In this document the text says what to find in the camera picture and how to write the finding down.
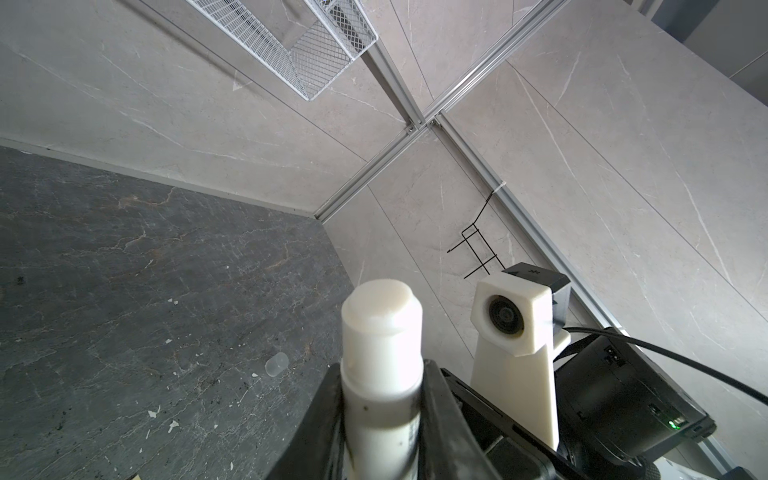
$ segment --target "white bottle cap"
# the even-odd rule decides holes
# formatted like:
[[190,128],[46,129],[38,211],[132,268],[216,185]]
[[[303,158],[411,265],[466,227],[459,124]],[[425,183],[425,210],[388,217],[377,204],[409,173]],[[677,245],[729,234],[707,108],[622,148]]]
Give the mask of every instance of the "white bottle cap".
[[399,280],[371,280],[341,308],[344,381],[361,396],[399,396],[421,383],[422,304]]

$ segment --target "dark gray marble floor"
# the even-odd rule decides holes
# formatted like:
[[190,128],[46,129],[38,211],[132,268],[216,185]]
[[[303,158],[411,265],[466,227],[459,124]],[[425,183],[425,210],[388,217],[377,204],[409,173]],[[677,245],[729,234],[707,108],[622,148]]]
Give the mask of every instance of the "dark gray marble floor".
[[0,147],[0,478],[262,478],[351,291],[315,220]]

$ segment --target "wire mesh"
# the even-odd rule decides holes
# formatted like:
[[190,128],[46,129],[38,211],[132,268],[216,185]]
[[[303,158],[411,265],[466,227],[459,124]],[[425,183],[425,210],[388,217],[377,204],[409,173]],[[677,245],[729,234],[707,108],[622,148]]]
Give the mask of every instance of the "wire mesh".
[[305,100],[378,39],[358,0],[304,0],[318,18],[288,50],[240,0],[187,0]]

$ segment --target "camera lens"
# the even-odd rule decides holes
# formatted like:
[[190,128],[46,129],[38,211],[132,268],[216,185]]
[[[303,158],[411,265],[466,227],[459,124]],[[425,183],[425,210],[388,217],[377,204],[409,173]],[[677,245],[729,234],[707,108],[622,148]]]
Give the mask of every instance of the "camera lens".
[[523,330],[523,315],[507,297],[497,296],[488,305],[488,316],[493,325],[502,333],[511,335]]

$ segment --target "white camera housing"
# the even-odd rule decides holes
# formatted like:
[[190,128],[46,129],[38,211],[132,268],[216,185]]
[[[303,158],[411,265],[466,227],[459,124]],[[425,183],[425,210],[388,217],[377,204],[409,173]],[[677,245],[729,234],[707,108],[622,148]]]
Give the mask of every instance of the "white camera housing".
[[[522,330],[503,333],[492,322],[488,309],[499,296],[517,307]],[[560,436],[552,363],[571,336],[562,329],[557,339],[553,335],[551,289],[510,273],[493,273],[478,282],[470,318],[479,333],[470,386],[557,449]]]

